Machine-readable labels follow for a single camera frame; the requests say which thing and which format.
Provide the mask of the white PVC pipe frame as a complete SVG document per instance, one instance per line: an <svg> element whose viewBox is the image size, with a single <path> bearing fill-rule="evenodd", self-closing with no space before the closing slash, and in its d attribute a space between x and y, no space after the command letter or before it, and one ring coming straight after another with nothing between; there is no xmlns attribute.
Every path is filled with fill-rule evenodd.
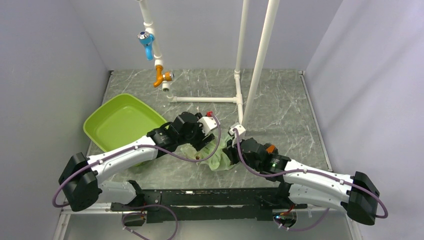
<svg viewBox="0 0 424 240"><path fill-rule="evenodd" d="M164 61L162 51L160 49L154 21L151 16L151 12L146 0L137 1L142 18L144 30L154 35L153 47L153 61L154 69L156 65L162 65L164 68ZM241 62L244 50L244 43L246 38L248 11L250 6L249 0L244 0L241 11L241 22L239 29L239 38L237 45L236 64L233 72L233 78L235 81L236 94L234 97L182 97L176 96L171 92L172 81L164 81L160 86L161 90L165 92L166 97L170 103L232 103L237 107L237 119L241 125L247 126L249 117L253 111L254 98L259 86L261 73L263 70L264 62L266 59L269 43L274 28L278 7L280 5L279 0L269 0L267 3L266 14L264 18L263 28L261 32L260 42L258 46L257 56L252 72L252 78L250 82L249 92L247 95L246 102L243 101L243 95L241 91Z"/></svg>

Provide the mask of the green avocado print plastic bag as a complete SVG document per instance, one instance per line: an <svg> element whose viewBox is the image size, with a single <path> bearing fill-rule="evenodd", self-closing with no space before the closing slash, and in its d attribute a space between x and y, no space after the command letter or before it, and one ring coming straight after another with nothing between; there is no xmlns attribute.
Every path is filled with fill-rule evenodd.
<svg viewBox="0 0 424 240"><path fill-rule="evenodd" d="M214 172L227 171L235 167L237 164L230 165L229 158L223 153L228 140L231 140L231 137L228 134L222 134L216 152L207 160L197 162L196 165L206 165ZM200 151L196 151L190 144L185 144L180 148L180 151L188 159L204 159L213 152L217 143L218 140L214 139Z"/></svg>

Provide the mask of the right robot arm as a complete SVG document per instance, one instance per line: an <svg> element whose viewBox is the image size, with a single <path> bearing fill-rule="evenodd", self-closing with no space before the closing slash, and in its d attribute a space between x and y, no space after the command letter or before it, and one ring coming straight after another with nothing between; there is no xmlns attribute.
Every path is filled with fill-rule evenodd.
<svg viewBox="0 0 424 240"><path fill-rule="evenodd" d="M368 226L378 218L380 192L363 172L339 174L307 166L279 154L271 143L260 144L253 138L239 143L230 139L223 152L232 163L245 163L254 175L279 182L275 200L282 208L314 205L335 209Z"/></svg>

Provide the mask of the orange tap valve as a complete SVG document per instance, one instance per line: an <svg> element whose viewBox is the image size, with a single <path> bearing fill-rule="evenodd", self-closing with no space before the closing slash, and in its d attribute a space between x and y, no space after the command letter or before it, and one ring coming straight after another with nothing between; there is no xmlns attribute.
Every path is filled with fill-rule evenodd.
<svg viewBox="0 0 424 240"><path fill-rule="evenodd" d="M162 65L156 65L156 80L153 83L155 88L159 87L163 82L171 82L174 79L174 74L171 71L163 72L164 67Z"/></svg>

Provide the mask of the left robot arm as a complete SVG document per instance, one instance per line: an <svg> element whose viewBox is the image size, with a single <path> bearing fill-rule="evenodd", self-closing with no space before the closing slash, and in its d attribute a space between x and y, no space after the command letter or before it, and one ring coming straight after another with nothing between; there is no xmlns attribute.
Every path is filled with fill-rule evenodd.
<svg viewBox="0 0 424 240"><path fill-rule="evenodd" d="M137 210L144 203L144 194L137 182L112 182L110 177L164 155L186 161L187 158L175 154L179 146L189 144L199 151L215 139L213 131L220 129L220 121L212 112L202 115L185 111L174 121L117 149L91 156L76 153L58 179L59 188L52 205L69 206L72 211L80 212L96 203L120 203Z"/></svg>

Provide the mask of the lime green plastic tray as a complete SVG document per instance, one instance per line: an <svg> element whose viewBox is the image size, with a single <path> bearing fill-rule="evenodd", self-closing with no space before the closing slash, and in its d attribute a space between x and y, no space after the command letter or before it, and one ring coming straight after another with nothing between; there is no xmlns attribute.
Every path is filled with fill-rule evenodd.
<svg viewBox="0 0 424 240"><path fill-rule="evenodd" d="M157 150L140 145L154 145L145 135L161 127L167 121L154 109L135 96L119 94L96 111L84 122L83 130L103 153L88 157L88 163L100 161L102 165L116 159L130 159L131 164L152 160Z"/></svg>

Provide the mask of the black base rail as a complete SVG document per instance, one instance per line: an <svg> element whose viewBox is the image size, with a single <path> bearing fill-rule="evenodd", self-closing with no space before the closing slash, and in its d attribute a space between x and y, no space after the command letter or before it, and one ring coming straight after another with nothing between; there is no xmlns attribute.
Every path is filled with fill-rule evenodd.
<svg viewBox="0 0 424 240"><path fill-rule="evenodd" d="M277 187L144 189L132 205L113 202L112 212L142 212L147 224L179 221L254 219L272 221L276 213L305 209L289 203Z"/></svg>

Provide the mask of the blue tap valve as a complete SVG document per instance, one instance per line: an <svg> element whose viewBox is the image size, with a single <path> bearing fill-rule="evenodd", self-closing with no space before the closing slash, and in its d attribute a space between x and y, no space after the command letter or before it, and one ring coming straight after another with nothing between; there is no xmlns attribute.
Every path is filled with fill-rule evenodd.
<svg viewBox="0 0 424 240"><path fill-rule="evenodd" d="M153 34L149 33L148 31L141 31L138 35L138 40L140 44L144 47L144 52L146 59L148 61L153 60L153 42L155 40L155 37Z"/></svg>

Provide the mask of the small orange black block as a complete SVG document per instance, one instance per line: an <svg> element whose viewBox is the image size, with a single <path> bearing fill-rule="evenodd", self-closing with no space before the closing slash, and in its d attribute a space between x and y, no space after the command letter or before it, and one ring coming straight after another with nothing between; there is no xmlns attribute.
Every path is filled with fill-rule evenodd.
<svg viewBox="0 0 424 240"><path fill-rule="evenodd" d="M271 144L271 143L266 143L264 145L265 150L267 153L269 154L277 154L278 153L278 149L275 147L275 145Z"/></svg>

